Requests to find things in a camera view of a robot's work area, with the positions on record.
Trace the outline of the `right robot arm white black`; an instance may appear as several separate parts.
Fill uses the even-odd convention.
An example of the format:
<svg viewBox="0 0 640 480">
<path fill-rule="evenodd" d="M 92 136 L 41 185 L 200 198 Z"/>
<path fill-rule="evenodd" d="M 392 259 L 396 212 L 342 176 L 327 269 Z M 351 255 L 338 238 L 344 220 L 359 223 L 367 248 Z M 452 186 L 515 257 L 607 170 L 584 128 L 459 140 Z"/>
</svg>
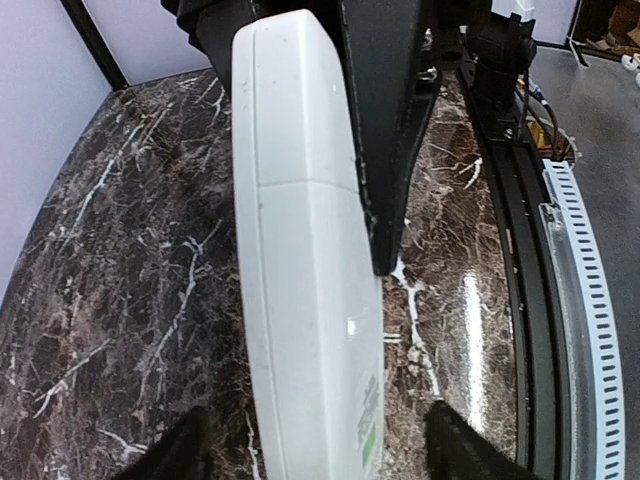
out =
<svg viewBox="0 0 640 480">
<path fill-rule="evenodd" d="M 396 266 L 412 171 L 447 70 L 469 59 L 474 90 L 507 105 L 536 53 L 529 1 L 341 1 L 356 165 L 373 271 Z"/>
</svg>

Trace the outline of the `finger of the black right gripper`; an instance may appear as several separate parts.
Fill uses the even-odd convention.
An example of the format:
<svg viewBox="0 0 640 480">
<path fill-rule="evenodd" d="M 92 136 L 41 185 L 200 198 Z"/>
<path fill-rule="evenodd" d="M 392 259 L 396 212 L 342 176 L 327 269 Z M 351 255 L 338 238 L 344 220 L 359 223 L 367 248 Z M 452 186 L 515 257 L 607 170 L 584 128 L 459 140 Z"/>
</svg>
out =
<svg viewBox="0 0 640 480">
<path fill-rule="evenodd" d="M 360 196 L 373 270 L 396 267 L 409 186 L 435 85 L 418 86 L 432 1 L 342 1 L 341 31 Z"/>
</svg>

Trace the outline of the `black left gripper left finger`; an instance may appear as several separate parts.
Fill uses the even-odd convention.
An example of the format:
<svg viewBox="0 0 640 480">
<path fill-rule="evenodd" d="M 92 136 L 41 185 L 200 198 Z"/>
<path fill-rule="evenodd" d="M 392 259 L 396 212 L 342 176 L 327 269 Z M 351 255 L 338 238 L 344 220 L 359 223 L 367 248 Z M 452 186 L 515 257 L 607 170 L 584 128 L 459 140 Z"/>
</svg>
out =
<svg viewBox="0 0 640 480">
<path fill-rule="evenodd" d="M 148 452 L 113 479 L 209 479 L 210 425 L 204 407 L 195 406 L 162 435 Z"/>
</svg>

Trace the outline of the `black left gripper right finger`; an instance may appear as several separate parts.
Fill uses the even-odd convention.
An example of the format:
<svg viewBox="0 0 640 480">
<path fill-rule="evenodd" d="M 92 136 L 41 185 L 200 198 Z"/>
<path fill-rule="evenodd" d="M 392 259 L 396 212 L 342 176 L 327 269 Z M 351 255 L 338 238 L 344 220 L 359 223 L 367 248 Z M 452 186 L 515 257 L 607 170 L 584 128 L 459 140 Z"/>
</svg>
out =
<svg viewBox="0 0 640 480">
<path fill-rule="evenodd" d="M 499 452 L 445 401 L 426 415 L 427 467 L 431 479 L 537 479 Z"/>
</svg>

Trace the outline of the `white remote control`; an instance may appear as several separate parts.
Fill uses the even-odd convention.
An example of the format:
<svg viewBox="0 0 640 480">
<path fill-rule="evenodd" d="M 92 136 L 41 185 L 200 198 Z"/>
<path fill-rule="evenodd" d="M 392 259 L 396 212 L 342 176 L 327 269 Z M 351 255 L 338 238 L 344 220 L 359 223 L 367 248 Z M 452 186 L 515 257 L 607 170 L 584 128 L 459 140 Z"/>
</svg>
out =
<svg viewBox="0 0 640 480">
<path fill-rule="evenodd" d="M 382 285 L 340 60 L 297 10 L 233 41 L 234 206 L 266 474 L 374 479 L 382 464 Z"/>
</svg>

